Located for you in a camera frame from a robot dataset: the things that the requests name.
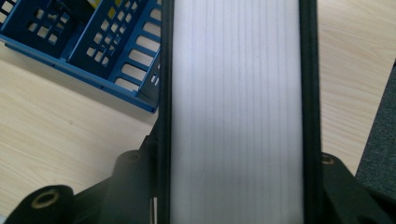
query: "light wood surface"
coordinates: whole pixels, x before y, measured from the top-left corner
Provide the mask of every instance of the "light wood surface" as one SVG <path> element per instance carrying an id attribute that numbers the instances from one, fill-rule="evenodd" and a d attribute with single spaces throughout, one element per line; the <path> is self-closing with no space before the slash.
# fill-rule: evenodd
<path id="1" fill-rule="evenodd" d="M 354 173 L 396 58 L 396 2 L 318 0 L 322 141 Z M 33 190 L 79 192 L 138 148 L 157 115 L 0 44 L 0 214 Z"/>

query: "mounting hole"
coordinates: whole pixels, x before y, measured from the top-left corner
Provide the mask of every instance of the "mounting hole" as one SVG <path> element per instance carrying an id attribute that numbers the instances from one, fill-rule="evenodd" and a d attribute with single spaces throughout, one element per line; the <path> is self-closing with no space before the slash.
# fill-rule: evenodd
<path id="1" fill-rule="evenodd" d="M 32 207 L 35 209 L 40 209 L 48 207 L 53 203 L 56 203 L 59 199 L 59 192 L 56 189 L 50 189 L 46 192 L 42 192 L 32 201 Z"/>
<path id="2" fill-rule="evenodd" d="M 133 163 L 136 162 L 140 159 L 140 155 L 139 154 L 131 154 L 129 156 L 126 157 L 126 161 Z"/>
<path id="3" fill-rule="evenodd" d="M 326 165 L 333 165 L 334 164 L 334 159 L 326 156 L 326 155 L 322 155 L 322 163 L 326 164 Z"/>
<path id="4" fill-rule="evenodd" d="M 376 224 L 376 221 L 374 221 L 372 218 L 364 216 L 358 217 L 358 222 L 360 224 Z"/>

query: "blue plastic basket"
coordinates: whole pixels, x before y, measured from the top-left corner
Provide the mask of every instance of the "blue plastic basket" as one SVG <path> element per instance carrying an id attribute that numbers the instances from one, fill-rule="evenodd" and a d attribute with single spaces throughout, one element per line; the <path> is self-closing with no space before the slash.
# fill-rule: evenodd
<path id="1" fill-rule="evenodd" d="M 149 112 L 159 99 L 160 32 L 157 0 L 103 0 L 86 25 L 55 0 L 0 0 L 6 46 Z"/>

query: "black metal mount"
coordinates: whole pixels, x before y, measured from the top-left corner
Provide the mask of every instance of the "black metal mount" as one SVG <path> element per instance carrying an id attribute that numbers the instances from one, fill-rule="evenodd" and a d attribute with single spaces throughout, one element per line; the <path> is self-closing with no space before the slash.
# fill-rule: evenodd
<path id="1" fill-rule="evenodd" d="M 81 193 L 48 186 L 27 196 L 6 224 L 157 223 L 155 126 L 138 150 L 121 154 L 113 175 Z M 336 157 L 323 153 L 324 211 L 318 223 L 396 223 L 396 202 L 364 189 Z"/>

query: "desk surface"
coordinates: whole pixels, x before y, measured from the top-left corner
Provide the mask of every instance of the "desk surface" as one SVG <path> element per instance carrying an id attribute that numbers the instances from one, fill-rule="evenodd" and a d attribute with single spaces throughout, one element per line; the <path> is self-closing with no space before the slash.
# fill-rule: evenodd
<path id="1" fill-rule="evenodd" d="M 355 173 L 396 58 L 396 2 L 318 1 L 323 150 Z M 0 214 L 35 189 L 79 192 L 157 115 L 0 45 Z"/>

